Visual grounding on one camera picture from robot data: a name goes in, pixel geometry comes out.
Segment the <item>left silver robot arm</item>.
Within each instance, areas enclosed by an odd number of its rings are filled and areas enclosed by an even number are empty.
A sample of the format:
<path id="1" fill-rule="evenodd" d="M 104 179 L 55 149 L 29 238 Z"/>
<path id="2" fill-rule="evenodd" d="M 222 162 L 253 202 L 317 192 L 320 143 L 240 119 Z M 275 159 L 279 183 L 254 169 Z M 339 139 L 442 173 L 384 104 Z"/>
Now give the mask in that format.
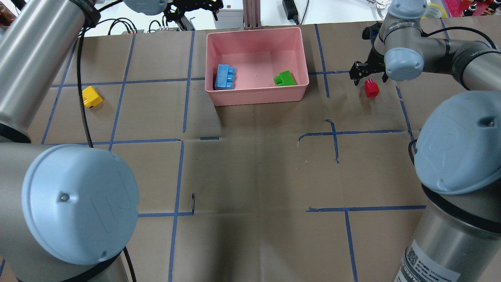
<path id="1" fill-rule="evenodd" d="M 1 257 L 19 282 L 135 281 L 126 245 L 138 219 L 136 179 L 120 156 L 94 148 L 81 53 L 94 0 L 30 0 L 1 39 Z M 87 146 L 32 144 L 27 129 L 77 47 L 77 94 Z"/>

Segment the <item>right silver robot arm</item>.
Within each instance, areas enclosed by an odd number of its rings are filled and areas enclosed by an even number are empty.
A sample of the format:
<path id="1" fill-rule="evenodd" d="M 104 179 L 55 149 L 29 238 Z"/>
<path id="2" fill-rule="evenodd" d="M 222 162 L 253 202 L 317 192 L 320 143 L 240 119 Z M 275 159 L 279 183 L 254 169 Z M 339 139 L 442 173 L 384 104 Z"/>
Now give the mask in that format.
<path id="1" fill-rule="evenodd" d="M 476 282 L 500 250 L 500 50 L 485 41 L 432 38 L 421 29 L 426 0 L 394 0 L 383 23 L 365 28 L 362 78 L 407 81 L 449 74 L 465 91 L 442 102 L 409 144 L 427 207 L 406 247 L 396 282 Z"/>

